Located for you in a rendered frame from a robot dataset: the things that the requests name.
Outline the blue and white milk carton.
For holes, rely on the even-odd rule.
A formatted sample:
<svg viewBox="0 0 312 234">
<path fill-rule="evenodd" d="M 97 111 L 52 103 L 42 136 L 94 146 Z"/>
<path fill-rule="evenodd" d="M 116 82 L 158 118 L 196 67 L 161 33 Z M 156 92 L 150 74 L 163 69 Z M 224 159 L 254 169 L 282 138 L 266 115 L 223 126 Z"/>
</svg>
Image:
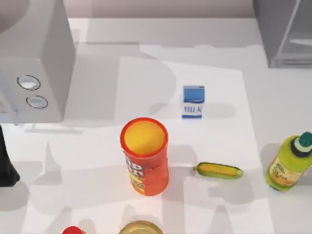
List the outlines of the blue and white milk carton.
<svg viewBox="0 0 312 234">
<path fill-rule="evenodd" d="M 182 118 L 202 118 L 205 103 L 205 87 L 200 85 L 183 86 Z"/>
</svg>

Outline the orange chips can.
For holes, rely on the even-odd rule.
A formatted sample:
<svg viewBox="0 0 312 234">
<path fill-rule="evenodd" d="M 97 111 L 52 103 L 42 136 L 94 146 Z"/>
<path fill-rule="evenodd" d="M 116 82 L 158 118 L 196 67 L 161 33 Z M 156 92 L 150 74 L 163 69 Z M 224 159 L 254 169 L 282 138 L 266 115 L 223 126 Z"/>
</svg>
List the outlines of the orange chips can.
<svg viewBox="0 0 312 234">
<path fill-rule="evenodd" d="M 154 196 L 166 189 L 168 140 L 165 126 L 150 117 L 134 118 L 122 128 L 120 145 L 131 184 L 138 193 Z"/>
</svg>

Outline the yellow corn cob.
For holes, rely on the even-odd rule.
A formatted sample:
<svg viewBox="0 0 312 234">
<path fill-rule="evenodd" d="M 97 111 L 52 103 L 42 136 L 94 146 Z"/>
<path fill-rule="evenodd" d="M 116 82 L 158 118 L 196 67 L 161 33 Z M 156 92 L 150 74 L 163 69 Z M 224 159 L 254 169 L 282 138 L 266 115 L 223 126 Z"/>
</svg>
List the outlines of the yellow corn cob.
<svg viewBox="0 0 312 234">
<path fill-rule="evenodd" d="M 220 179 L 239 179 L 244 175 L 244 172 L 238 167 L 210 162 L 198 163 L 193 167 L 193 171 L 201 176 Z"/>
</svg>

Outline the round grey microwave knob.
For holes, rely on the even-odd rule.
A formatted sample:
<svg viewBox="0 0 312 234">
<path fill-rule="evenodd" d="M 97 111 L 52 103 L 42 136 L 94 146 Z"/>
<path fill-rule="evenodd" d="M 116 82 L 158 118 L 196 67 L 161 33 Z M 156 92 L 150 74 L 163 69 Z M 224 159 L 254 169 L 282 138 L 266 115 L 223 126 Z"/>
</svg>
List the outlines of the round grey microwave knob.
<svg viewBox="0 0 312 234">
<path fill-rule="evenodd" d="M 21 88 L 30 91 L 37 90 L 41 87 L 40 81 L 32 75 L 17 77 L 17 83 Z"/>
<path fill-rule="evenodd" d="M 48 106 L 48 101 L 42 96 L 27 97 L 26 103 L 34 109 L 45 109 Z"/>
</svg>

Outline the pale microwave oven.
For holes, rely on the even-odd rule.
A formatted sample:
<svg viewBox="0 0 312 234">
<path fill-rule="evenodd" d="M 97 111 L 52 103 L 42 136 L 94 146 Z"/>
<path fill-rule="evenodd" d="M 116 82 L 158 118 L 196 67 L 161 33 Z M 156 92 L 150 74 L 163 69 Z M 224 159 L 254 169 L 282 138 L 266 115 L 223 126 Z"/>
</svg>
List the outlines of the pale microwave oven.
<svg viewBox="0 0 312 234">
<path fill-rule="evenodd" d="M 0 124 L 62 122 L 76 58 L 63 0 L 0 0 Z M 35 76 L 37 90 L 17 77 Z M 45 109 L 26 98 L 42 96 Z"/>
</svg>

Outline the green bottle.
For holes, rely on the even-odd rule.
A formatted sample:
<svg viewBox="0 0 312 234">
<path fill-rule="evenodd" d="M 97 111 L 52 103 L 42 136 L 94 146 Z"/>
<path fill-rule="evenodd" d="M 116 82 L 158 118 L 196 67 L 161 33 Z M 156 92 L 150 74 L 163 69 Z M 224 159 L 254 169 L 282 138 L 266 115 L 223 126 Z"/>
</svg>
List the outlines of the green bottle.
<svg viewBox="0 0 312 234">
<path fill-rule="evenodd" d="M 290 190 L 312 166 L 312 133 L 290 136 L 266 172 L 266 182 L 278 191 Z"/>
</svg>

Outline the red bottle cap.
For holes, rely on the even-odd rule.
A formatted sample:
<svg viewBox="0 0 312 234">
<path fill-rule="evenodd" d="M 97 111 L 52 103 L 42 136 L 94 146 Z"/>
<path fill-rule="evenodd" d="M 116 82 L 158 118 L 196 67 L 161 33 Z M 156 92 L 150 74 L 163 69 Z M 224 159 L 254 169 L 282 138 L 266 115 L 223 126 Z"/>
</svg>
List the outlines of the red bottle cap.
<svg viewBox="0 0 312 234">
<path fill-rule="evenodd" d="M 63 230 L 62 234 L 86 234 L 86 233 L 77 226 L 69 226 Z"/>
</svg>

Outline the grey cabinet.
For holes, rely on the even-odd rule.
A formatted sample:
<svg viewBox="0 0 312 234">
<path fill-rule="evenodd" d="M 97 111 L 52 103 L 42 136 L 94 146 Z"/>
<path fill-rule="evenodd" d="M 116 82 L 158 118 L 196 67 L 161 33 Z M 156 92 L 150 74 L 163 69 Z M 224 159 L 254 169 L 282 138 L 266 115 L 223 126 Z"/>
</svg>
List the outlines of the grey cabinet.
<svg viewBox="0 0 312 234">
<path fill-rule="evenodd" d="M 268 66 L 312 69 L 312 0 L 253 0 Z"/>
</svg>

